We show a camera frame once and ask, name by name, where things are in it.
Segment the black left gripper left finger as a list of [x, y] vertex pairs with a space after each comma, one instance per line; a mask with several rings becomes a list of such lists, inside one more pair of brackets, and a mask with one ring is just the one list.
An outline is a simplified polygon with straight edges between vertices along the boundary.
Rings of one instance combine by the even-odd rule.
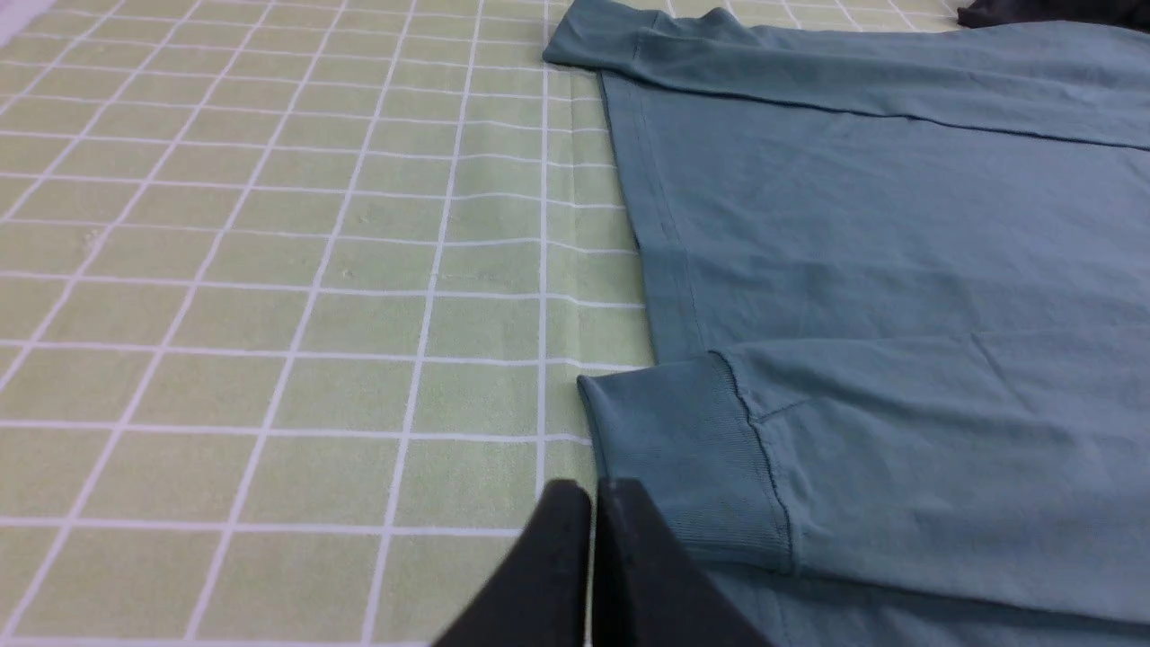
[[552, 480], [500, 567], [436, 646], [582, 646], [586, 639], [592, 503]]

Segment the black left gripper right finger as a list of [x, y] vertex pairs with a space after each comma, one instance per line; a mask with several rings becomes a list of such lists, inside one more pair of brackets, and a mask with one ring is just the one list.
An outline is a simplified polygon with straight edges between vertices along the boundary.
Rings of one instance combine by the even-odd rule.
[[695, 564], [643, 483], [601, 479], [597, 508], [599, 646], [768, 646]]

